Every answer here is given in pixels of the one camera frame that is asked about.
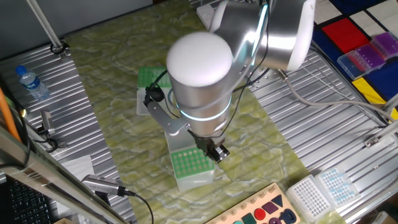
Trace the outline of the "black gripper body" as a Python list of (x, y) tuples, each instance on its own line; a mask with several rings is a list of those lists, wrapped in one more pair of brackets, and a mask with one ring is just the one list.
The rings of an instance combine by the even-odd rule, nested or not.
[(224, 136), (215, 138), (198, 136), (190, 129), (188, 133), (194, 138), (197, 147), (202, 150), (216, 149), (224, 143)]

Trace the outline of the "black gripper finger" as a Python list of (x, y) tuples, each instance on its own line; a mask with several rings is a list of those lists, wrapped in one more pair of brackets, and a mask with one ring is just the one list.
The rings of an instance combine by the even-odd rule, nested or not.
[(217, 146), (215, 148), (215, 151), (216, 151), (216, 158), (217, 159), (224, 159), (224, 158), (226, 158), (229, 155), (229, 151), (222, 144)]
[(219, 163), (222, 160), (222, 149), (220, 147), (207, 146), (205, 154), (216, 163)]

